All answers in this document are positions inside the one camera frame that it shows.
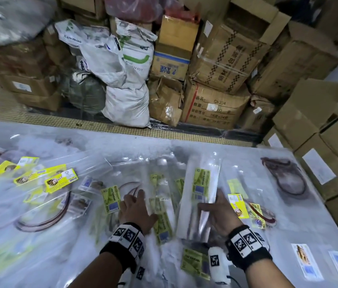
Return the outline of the person's right hand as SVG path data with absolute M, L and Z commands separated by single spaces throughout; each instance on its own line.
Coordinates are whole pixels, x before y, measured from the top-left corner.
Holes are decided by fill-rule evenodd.
M 219 235 L 230 237 L 246 228 L 221 189 L 217 189 L 215 203 L 217 212 L 209 213 L 209 221 Z

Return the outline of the long clear green-label packet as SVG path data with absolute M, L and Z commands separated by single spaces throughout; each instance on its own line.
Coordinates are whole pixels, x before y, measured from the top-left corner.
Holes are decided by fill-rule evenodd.
M 216 152 L 192 154 L 187 162 L 182 198 L 178 213 L 176 237 L 207 243 L 210 234 L 209 212 L 199 203 L 215 203 L 221 157 Z

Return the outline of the person's left forearm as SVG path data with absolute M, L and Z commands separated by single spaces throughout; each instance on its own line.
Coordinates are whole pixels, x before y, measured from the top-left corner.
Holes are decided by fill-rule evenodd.
M 123 274 L 120 261 L 111 253 L 97 256 L 68 288 L 118 288 Z

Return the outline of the yellow-label headband packet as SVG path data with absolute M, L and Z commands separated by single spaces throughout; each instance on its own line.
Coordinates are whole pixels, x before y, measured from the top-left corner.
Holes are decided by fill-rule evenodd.
M 275 227 L 277 219 L 274 213 L 253 202 L 238 178 L 227 180 L 230 193 L 229 202 L 241 220 L 251 223 L 252 227 L 266 229 Z

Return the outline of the brown headband in clear packet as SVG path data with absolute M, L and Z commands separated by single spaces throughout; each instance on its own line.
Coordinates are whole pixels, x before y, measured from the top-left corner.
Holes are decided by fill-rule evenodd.
M 284 158 L 271 157 L 262 157 L 261 161 L 272 175 L 276 189 L 287 205 L 310 198 L 308 184 L 296 163 Z

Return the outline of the crumpled torn cardboard box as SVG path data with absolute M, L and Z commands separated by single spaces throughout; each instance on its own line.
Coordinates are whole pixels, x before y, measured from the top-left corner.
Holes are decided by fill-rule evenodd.
M 183 84 L 175 79 L 152 76 L 147 86 L 150 117 L 176 127 L 184 107 Z

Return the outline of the plain white woven sack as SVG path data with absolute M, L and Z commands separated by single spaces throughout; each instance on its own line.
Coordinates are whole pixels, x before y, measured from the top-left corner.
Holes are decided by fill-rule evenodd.
M 126 75 L 119 85 L 106 85 L 106 101 L 101 113 L 118 125 L 151 128 L 149 90 L 146 81 L 128 63 Z

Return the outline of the blue-print cardboard box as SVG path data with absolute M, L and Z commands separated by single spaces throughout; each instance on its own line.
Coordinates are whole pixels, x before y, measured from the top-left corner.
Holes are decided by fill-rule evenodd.
M 192 52 L 156 43 L 150 73 L 184 82 Z

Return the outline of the large checker-print cardboard box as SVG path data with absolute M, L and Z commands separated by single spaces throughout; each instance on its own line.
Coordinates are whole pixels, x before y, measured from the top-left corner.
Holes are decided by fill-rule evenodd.
M 264 0 L 230 0 L 210 13 L 192 54 L 189 78 L 234 94 L 268 53 L 291 17 Z

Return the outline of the flat brown cardboard box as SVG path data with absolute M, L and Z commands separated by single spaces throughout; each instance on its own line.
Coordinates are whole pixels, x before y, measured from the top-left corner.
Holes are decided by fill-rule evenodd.
M 35 96 L 30 94 L 12 92 L 12 95 L 21 104 L 29 107 L 41 108 L 49 111 L 57 111 L 61 106 L 62 95 L 55 92 L 51 96 Z

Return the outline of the large taped cardboard box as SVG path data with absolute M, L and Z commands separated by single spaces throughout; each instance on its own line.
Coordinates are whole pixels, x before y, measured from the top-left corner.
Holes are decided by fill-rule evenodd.
M 248 79 L 250 91 L 270 101 L 289 96 L 300 79 L 323 80 L 338 66 L 338 50 L 328 36 L 289 21 Z

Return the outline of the white sack with green print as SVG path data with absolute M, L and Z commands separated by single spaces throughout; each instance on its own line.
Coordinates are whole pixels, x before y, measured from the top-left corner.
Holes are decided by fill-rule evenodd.
M 152 31 L 115 18 L 116 34 L 120 42 L 123 58 L 147 81 L 151 69 L 154 43 L 157 35 Z

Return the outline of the worn brown cardboard box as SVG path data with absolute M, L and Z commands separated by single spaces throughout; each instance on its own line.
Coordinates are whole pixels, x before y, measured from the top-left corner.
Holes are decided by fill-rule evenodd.
M 66 43 L 59 39 L 54 24 L 49 24 L 42 32 L 42 40 L 50 60 L 58 67 L 73 67 L 75 57 Z

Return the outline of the wrapped brown cardboard box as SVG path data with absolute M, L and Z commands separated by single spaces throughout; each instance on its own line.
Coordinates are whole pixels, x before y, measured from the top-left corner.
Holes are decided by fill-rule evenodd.
M 52 72 L 51 61 L 41 37 L 24 43 L 0 46 L 0 73 L 43 78 Z

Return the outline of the grey plastic bag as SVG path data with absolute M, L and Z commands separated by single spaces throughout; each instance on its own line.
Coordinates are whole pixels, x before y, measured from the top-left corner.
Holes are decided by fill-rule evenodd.
M 0 0 L 0 46 L 37 37 L 51 22 L 57 0 Z

